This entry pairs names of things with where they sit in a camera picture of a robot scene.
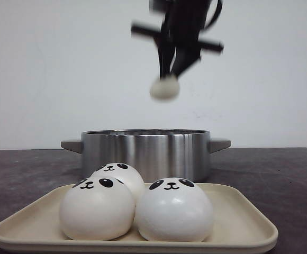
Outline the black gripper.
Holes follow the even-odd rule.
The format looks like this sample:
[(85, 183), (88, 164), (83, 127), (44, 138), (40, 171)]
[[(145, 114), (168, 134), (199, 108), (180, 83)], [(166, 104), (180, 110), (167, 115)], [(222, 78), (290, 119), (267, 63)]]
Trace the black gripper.
[[(224, 46), (219, 42), (198, 39), (199, 33), (213, 26), (219, 18), (222, 1), (217, 1), (213, 16), (208, 22), (206, 18), (211, 1), (150, 1), (149, 3), (150, 10), (165, 15), (160, 30), (144, 24), (132, 23), (131, 33), (171, 43), (158, 46), (159, 78), (170, 75), (179, 77), (199, 60), (201, 49), (217, 53), (223, 51)], [(195, 49), (177, 49), (171, 71), (175, 47)]]

